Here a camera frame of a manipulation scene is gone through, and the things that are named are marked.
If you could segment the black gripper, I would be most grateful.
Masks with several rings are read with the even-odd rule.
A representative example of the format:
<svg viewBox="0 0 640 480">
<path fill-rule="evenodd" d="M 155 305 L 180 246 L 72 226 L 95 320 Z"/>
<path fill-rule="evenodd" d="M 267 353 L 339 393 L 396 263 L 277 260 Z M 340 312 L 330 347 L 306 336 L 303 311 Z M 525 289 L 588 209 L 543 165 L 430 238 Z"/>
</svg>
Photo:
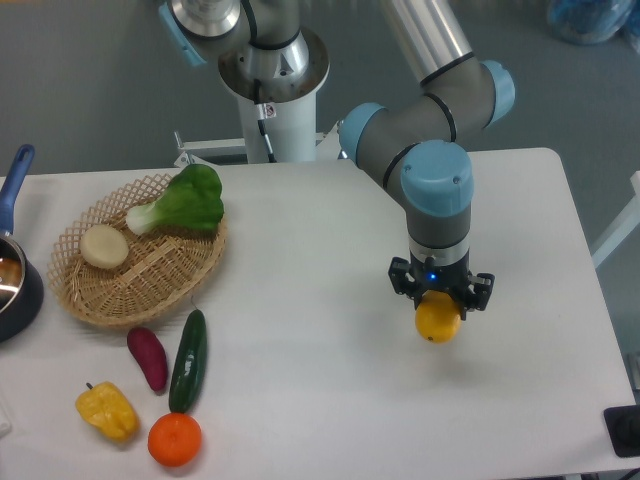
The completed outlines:
<svg viewBox="0 0 640 480">
<path fill-rule="evenodd" d="M 388 277 L 396 294 L 405 295 L 418 304 L 427 291 L 447 293 L 461 304 L 461 319 L 467 314 L 484 311 L 491 298 L 495 276 L 491 273 L 473 274 L 469 270 L 469 254 L 453 264 L 436 266 L 393 257 Z"/>
</svg>

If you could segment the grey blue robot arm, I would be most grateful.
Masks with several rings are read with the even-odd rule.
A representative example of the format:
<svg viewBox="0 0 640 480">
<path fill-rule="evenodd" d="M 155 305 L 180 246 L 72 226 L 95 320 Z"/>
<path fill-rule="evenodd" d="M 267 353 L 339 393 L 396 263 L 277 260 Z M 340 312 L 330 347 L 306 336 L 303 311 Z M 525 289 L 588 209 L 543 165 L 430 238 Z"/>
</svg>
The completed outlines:
<svg viewBox="0 0 640 480">
<path fill-rule="evenodd" d="M 337 125 L 339 145 L 405 212 L 410 256 L 391 261 L 394 290 L 415 305 L 440 292 L 461 315 L 482 311 L 495 278 L 469 268 L 474 179 L 459 139 L 510 111 L 514 82 L 498 62 L 477 60 L 447 2 L 386 1 L 383 10 L 421 94 L 395 112 L 355 107 Z M 250 162 L 315 158 L 329 59 L 297 2 L 164 1 L 159 14 L 192 65 L 218 67 Z"/>
</svg>

